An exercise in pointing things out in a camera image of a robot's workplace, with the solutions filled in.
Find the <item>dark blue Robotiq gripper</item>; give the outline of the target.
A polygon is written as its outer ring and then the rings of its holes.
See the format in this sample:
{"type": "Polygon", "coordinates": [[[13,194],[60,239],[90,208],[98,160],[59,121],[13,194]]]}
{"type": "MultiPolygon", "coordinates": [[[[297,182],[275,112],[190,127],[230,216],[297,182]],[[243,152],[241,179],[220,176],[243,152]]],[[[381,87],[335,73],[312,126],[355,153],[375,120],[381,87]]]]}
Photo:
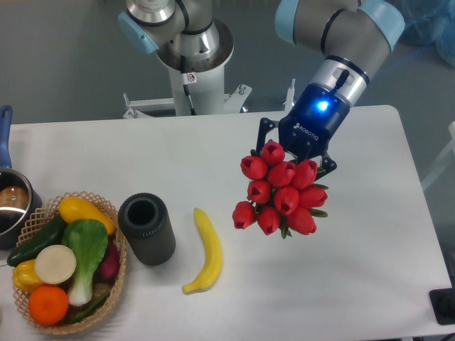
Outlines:
{"type": "Polygon", "coordinates": [[[341,98],[319,85],[310,84],[283,119],[260,119],[255,150],[259,153],[267,142],[267,135],[278,129],[279,143],[298,161],[321,156],[318,167],[318,179],[321,179],[337,169],[337,163],[327,153],[328,145],[349,111],[349,104],[341,98]]]}

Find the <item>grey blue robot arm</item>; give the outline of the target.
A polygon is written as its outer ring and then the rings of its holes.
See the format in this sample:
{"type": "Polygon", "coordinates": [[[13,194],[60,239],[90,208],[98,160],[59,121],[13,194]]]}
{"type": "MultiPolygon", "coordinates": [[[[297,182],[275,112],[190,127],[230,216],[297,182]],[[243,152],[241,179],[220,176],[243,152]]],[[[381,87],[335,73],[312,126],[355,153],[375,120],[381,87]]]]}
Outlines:
{"type": "MultiPolygon", "coordinates": [[[[230,112],[224,67],[234,42],[213,17],[210,1],[128,1],[118,23],[141,52],[156,53],[168,68],[177,115],[230,112]]],[[[274,17],[284,40],[319,50],[325,60],[287,114],[262,119],[253,156],[269,156],[266,137],[302,162],[321,158],[323,174],[336,169],[328,145],[350,109],[393,51],[405,22],[386,1],[281,1],[274,17]]]]}

